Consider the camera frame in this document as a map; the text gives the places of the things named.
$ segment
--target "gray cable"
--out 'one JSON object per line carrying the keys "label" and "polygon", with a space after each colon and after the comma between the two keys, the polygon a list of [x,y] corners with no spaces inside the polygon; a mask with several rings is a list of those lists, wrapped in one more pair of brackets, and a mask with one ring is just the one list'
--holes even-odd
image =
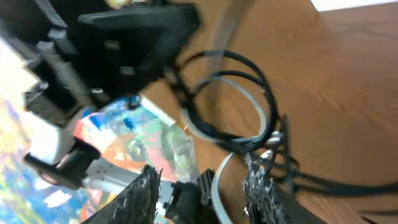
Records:
{"label": "gray cable", "polygon": [[218,220],[221,224],[232,224],[231,219],[229,218],[228,213],[226,212],[223,203],[220,198],[220,192],[218,191],[218,187],[220,185],[220,176],[225,166],[227,165],[229,159],[232,157],[233,153],[224,158],[220,166],[218,167],[216,174],[211,183],[211,201],[213,203],[214,211],[218,217]]}
{"label": "gray cable", "polygon": [[[266,118],[266,114],[264,112],[264,110],[261,108],[260,104],[254,99],[254,97],[247,91],[245,90],[241,85],[237,84],[236,82],[226,79],[226,78],[222,78],[222,77],[212,77],[212,79],[217,79],[219,81],[222,81],[224,83],[226,83],[227,85],[230,85],[231,87],[239,90],[241,93],[243,93],[249,100],[250,102],[253,104],[253,106],[256,108],[257,112],[259,113],[259,117],[260,117],[260,130],[258,135],[260,135],[261,133],[263,133],[264,131],[266,131],[267,128],[267,118]],[[197,135],[198,137],[211,141],[211,142],[220,142],[219,139],[215,139],[211,136],[206,135],[205,133],[201,132],[196,125],[192,122],[192,120],[189,117],[189,113],[186,109],[181,109],[181,117],[183,118],[182,120],[185,122],[185,124],[190,128],[190,131]],[[257,136],[255,137],[251,137],[251,138],[239,138],[236,139],[235,141],[245,141],[247,139],[255,139]]]}

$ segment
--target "colorful artwork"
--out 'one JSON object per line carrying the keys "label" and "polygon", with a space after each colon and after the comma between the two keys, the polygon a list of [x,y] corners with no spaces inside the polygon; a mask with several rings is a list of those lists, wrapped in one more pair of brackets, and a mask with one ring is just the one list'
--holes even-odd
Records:
{"label": "colorful artwork", "polygon": [[[9,72],[13,76],[3,75]],[[0,224],[84,221],[115,195],[50,185],[23,164],[32,132],[38,127],[32,115],[23,110],[21,93],[35,83],[35,78],[1,42],[0,74]],[[164,180],[196,179],[192,139],[155,106],[126,110],[121,102],[101,113],[88,111],[75,135],[96,146],[105,159],[119,167],[140,172],[144,164],[152,164],[163,169]],[[158,217],[156,222],[167,220]]]}

